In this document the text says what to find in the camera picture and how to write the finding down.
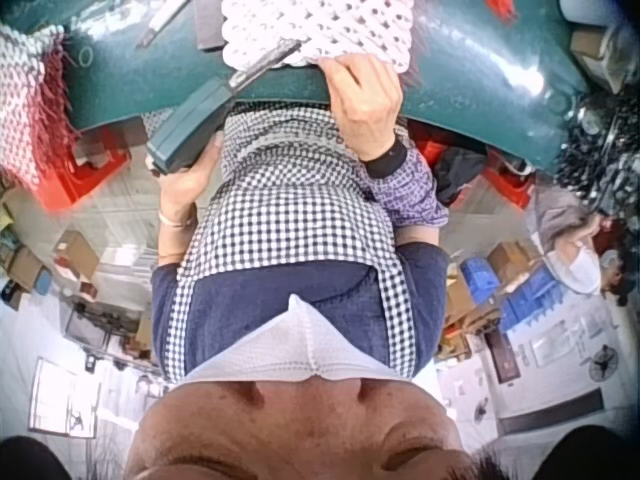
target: black cuff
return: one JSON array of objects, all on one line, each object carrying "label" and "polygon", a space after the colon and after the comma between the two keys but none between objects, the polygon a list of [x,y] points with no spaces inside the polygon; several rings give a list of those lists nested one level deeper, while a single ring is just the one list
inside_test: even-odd
[{"label": "black cuff", "polygon": [[363,162],[371,178],[381,179],[395,173],[407,159],[407,147],[396,137],[393,146],[386,153],[370,162]]}]

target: purple patterned sleeve cover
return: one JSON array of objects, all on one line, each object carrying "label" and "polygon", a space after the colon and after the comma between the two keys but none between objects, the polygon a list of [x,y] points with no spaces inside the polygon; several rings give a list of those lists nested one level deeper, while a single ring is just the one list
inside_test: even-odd
[{"label": "purple patterned sleeve cover", "polygon": [[371,178],[362,164],[358,173],[394,227],[442,227],[447,223],[449,211],[436,199],[436,181],[415,146],[407,146],[406,161],[388,177]]}]

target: shirt sleeve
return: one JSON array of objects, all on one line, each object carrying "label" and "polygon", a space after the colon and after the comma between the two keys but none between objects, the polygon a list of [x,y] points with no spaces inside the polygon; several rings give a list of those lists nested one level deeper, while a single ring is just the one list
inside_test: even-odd
[{"label": "shirt sleeve", "polygon": [[151,275],[151,334],[153,350],[164,370],[164,352],[176,294],[178,264],[162,265]]},{"label": "shirt sleeve", "polygon": [[401,245],[396,253],[411,296],[417,339],[415,375],[429,363],[438,348],[447,304],[449,257],[440,247],[428,243]]},{"label": "shirt sleeve", "polygon": [[447,223],[448,210],[436,198],[436,181],[426,161],[413,142],[407,144],[406,160],[391,175],[372,178],[363,164],[358,164],[358,175],[394,227],[441,227]]}]

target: green table surface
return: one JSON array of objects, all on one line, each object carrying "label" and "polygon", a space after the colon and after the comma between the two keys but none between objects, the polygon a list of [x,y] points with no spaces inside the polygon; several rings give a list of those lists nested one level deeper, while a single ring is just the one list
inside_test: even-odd
[{"label": "green table surface", "polygon": [[[516,0],[518,19],[507,25],[484,0],[416,0],[417,48],[402,114],[551,168],[566,138],[571,99],[587,89],[557,3]],[[65,25],[70,116],[85,130],[176,106],[212,76],[230,76],[220,53],[196,48],[192,3],[148,49],[134,48],[161,4],[9,0],[0,19],[23,32]],[[241,99],[326,102],[328,93],[317,68],[284,68],[260,78]]]}]

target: black and white gingham fabric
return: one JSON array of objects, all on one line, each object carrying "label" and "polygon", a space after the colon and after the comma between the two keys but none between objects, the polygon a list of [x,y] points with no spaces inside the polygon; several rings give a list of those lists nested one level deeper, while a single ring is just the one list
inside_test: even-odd
[{"label": "black and white gingham fabric", "polygon": [[179,381],[185,375],[187,317],[199,279],[231,270],[340,260],[377,269],[390,365],[410,378],[413,318],[393,228],[359,185],[357,160],[326,107],[240,105],[225,124],[221,162],[224,184],[178,270],[165,350],[168,376]]}]

